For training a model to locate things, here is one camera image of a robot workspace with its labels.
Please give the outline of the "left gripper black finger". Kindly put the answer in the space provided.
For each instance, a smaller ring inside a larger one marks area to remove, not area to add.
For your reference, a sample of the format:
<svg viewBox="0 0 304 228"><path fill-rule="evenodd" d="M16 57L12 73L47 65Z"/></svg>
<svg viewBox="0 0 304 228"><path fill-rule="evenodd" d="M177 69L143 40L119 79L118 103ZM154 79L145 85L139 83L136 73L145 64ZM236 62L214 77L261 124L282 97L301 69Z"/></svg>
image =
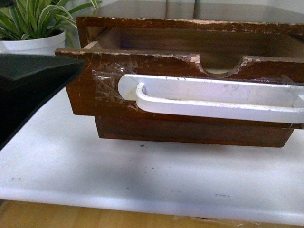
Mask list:
<svg viewBox="0 0 304 228"><path fill-rule="evenodd" d="M0 146L61 89L80 75L85 61L66 56L0 56Z"/></svg>

